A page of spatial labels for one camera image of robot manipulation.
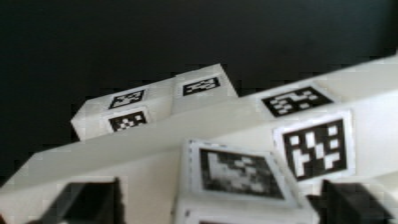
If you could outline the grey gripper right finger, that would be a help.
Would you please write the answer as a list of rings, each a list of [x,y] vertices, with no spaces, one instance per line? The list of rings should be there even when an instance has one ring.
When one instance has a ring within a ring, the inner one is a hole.
[[[307,199],[318,224],[398,224],[398,193],[377,180],[323,180]]]

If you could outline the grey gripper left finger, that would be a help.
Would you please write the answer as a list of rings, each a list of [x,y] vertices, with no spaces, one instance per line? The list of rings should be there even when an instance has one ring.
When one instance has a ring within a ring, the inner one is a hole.
[[[28,224],[126,224],[121,180],[71,182]]]

